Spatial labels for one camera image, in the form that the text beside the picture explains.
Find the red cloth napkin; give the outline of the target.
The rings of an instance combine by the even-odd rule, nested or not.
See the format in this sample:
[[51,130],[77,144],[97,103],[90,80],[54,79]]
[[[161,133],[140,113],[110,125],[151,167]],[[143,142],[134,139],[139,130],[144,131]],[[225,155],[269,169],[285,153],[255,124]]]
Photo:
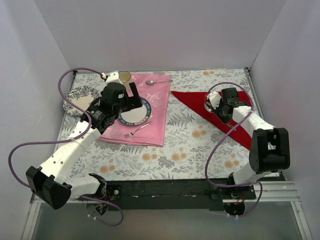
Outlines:
[[[210,122],[213,126],[224,132],[225,134],[231,129],[223,123],[214,113],[208,112],[205,105],[206,92],[180,92],[171,91],[180,102],[190,108],[192,111],[200,115],[202,118]],[[239,126],[235,131],[229,135],[233,140],[238,142],[246,149],[250,149],[252,138],[250,135]]]

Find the silver fork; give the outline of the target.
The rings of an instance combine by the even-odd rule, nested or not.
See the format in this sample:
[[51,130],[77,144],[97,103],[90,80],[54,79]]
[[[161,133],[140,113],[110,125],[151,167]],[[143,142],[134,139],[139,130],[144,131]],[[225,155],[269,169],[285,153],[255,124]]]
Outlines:
[[151,124],[151,122],[147,122],[144,125],[142,125],[142,126],[138,127],[137,129],[135,129],[134,131],[125,134],[124,137],[125,138],[130,138],[130,137],[134,136],[136,132],[138,132],[139,130],[141,130],[141,129],[145,128],[145,127],[148,127],[150,124]]

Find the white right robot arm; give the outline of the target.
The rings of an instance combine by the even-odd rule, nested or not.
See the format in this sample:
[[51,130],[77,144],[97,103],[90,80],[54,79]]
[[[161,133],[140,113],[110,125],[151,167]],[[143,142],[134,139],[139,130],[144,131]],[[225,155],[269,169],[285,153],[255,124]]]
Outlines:
[[210,194],[214,200],[255,197],[253,184],[270,173],[286,170],[290,166],[289,133],[284,127],[275,127],[254,111],[251,99],[240,99],[235,87],[220,92],[207,92],[206,110],[228,126],[223,139],[238,134],[249,137],[249,160],[231,173],[225,184],[212,183]]

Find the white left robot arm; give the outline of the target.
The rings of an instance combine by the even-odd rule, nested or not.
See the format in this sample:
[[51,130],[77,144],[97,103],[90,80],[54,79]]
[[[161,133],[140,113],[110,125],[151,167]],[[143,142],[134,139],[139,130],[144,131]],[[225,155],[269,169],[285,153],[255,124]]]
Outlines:
[[131,82],[129,87],[132,96],[123,84],[108,83],[101,96],[94,99],[80,117],[69,136],[70,142],[60,146],[39,167],[31,166],[26,171],[31,191],[53,209],[60,209],[73,198],[101,200],[106,196],[107,182],[102,176],[90,173],[70,178],[69,173],[88,147],[115,123],[119,114],[142,107],[136,84]]

